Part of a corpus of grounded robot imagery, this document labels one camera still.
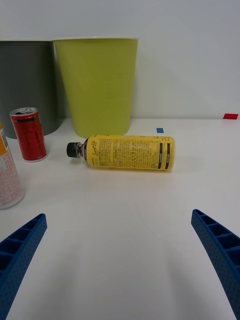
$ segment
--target green trash bin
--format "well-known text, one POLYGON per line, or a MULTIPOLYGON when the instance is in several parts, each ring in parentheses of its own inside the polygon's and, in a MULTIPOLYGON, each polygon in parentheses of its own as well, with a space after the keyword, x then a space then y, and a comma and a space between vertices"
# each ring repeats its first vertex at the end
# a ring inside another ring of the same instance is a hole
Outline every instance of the green trash bin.
POLYGON ((76 134, 124 135, 129 129, 138 39, 53 42, 76 134))

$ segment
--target bottle cap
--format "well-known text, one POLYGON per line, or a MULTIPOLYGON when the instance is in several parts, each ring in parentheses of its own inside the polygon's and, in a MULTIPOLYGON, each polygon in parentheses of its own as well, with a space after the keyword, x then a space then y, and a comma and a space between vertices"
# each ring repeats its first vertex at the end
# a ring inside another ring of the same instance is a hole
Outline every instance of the bottle cap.
POLYGON ((77 146, 78 146, 78 142, 69 142, 69 143, 67 144, 66 154, 67 154, 70 158, 78 158, 78 155, 77 155, 77 146))

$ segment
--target white table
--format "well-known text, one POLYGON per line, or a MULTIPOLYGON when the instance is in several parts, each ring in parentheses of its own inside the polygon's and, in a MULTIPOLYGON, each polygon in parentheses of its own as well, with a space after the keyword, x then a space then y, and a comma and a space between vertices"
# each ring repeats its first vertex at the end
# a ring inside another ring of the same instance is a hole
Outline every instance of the white table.
POLYGON ((84 140, 69 119, 37 163, 8 139, 25 197, 0 211, 0 241, 39 213, 48 224, 8 320, 235 319, 191 215, 240 235, 240 121, 134 119, 128 134, 156 128, 175 138, 171 172, 70 159, 67 143, 84 140))

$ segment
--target red can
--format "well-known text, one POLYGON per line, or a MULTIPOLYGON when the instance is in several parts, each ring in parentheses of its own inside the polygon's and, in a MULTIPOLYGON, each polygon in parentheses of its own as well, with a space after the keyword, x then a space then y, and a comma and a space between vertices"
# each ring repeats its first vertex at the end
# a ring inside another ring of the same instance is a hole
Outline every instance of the red can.
POLYGON ((25 161, 36 162, 47 156, 44 134, 37 108, 20 108, 10 112, 11 121, 25 161))

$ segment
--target gray trash bin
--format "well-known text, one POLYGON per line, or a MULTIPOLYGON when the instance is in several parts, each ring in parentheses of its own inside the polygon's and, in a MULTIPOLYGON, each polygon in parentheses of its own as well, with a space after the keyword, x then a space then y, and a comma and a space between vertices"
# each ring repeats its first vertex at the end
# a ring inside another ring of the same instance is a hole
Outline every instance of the gray trash bin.
POLYGON ((16 138, 10 111, 38 109, 44 135, 58 126, 54 47, 51 41, 0 41, 0 122, 16 138))

